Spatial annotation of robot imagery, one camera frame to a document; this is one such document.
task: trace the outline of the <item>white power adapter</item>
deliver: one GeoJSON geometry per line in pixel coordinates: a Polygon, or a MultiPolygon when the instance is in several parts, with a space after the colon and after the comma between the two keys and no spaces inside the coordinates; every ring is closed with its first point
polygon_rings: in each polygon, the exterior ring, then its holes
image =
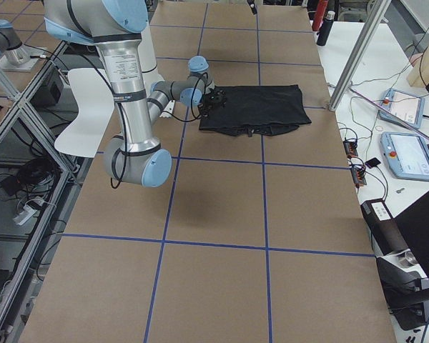
{"type": "Polygon", "coordinates": [[[19,226],[24,225],[30,218],[32,218],[34,214],[39,211],[39,208],[41,208],[44,203],[45,201],[43,198],[34,197],[25,203],[24,208],[17,216],[13,218],[13,221],[19,226]]]}

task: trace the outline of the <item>control panel screen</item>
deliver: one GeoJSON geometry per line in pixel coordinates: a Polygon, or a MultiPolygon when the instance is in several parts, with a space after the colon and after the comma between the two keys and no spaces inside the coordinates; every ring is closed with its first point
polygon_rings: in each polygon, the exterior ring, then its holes
{"type": "Polygon", "coordinates": [[[420,106],[420,99],[416,96],[395,91],[390,112],[403,121],[415,123],[418,106],[420,106]]]}
{"type": "Polygon", "coordinates": [[[429,175],[429,161],[419,138],[392,134],[391,139],[404,173],[429,175]]]}

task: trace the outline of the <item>white table surface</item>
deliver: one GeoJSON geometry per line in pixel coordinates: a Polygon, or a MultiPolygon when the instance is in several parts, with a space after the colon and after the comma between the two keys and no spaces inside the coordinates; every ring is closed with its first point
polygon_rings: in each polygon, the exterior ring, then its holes
{"type": "MultiPolygon", "coordinates": [[[[326,45],[318,47],[321,62],[324,67],[325,77],[329,84],[335,85],[337,83],[362,27],[363,24],[361,23],[335,22],[326,45]]],[[[401,72],[404,67],[408,65],[408,59],[400,48],[399,43],[396,41],[388,25],[381,24],[379,25],[373,40],[370,42],[370,45],[355,72],[352,82],[353,84],[359,84],[365,80],[387,79],[390,76],[401,72]]],[[[408,85],[406,78],[411,70],[412,68],[409,66],[399,77],[394,76],[387,80],[365,82],[353,88],[357,89],[361,94],[372,100],[382,99],[385,92],[393,85],[396,89],[418,96],[428,94],[424,88],[413,88],[408,85]]],[[[345,124],[347,127],[355,130],[359,137],[368,137],[370,136],[370,132],[357,125],[352,120],[350,100],[353,96],[355,96],[355,94],[350,91],[345,93],[336,111],[337,120],[340,123],[345,124]]],[[[429,116],[429,96],[426,96],[424,99],[424,114],[429,116]]],[[[393,216],[397,216],[401,211],[406,209],[416,199],[429,190],[429,182],[396,179],[390,172],[383,153],[380,150],[380,135],[383,131],[408,132],[408,130],[381,119],[377,119],[375,122],[375,117],[378,112],[377,109],[362,99],[353,99],[352,112],[357,122],[365,125],[366,127],[373,128],[373,137],[370,147],[368,147],[369,139],[361,139],[358,142],[357,151],[364,161],[377,157],[382,162],[379,167],[388,179],[389,184],[386,204],[393,216]],[[402,188],[404,188],[404,190],[401,191],[401,193],[396,192],[396,190],[402,188]]],[[[429,135],[429,119],[423,119],[420,129],[429,135]]],[[[341,130],[342,137],[345,136],[346,131],[347,130],[341,130]]],[[[354,134],[347,132],[346,137],[353,138],[354,134]]],[[[376,168],[369,169],[368,171],[383,180],[381,173],[376,168]]],[[[368,184],[360,187],[358,193],[360,204],[365,200],[381,198],[383,195],[383,186],[379,181],[375,180],[370,175],[366,175],[366,181],[368,184]]],[[[398,265],[396,256],[388,256],[386,259],[389,262],[398,265]]],[[[423,270],[419,266],[404,270],[407,272],[416,270],[424,276],[423,270]]],[[[398,342],[405,342],[409,336],[416,336],[415,343],[420,342],[423,331],[419,333],[414,333],[412,330],[403,331],[393,316],[391,316],[391,320],[395,328],[395,334],[398,342]]],[[[429,343],[429,329],[425,337],[425,343],[429,343]]]]}

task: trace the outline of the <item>folded garment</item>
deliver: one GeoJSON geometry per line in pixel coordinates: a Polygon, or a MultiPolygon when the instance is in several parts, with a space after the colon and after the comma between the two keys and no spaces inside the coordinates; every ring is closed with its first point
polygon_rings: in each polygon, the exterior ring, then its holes
{"type": "Polygon", "coordinates": [[[230,136],[275,136],[311,123],[298,85],[221,86],[217,89],[225,93],[227,100],[223,106],[214,106],[208,115],[201,117],[199,130],[230,136]]]}

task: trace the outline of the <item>label on robot arm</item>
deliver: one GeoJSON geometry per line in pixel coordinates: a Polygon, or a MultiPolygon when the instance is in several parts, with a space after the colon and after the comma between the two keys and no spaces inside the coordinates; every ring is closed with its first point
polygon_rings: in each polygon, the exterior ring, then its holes
{"type": "Polygon", "coordinates": [[[385,206],[381,202],[373,202],[372,203],[373,211],[377,214],[379,220],[388,220],[391,219],[388,211],[386,211],[385,206]]]}
{"type": "Polygon", "coordinates": [[[138,61],[133,54],[105,56],[110,82],[124,82],[140,79],[138,61]]]}

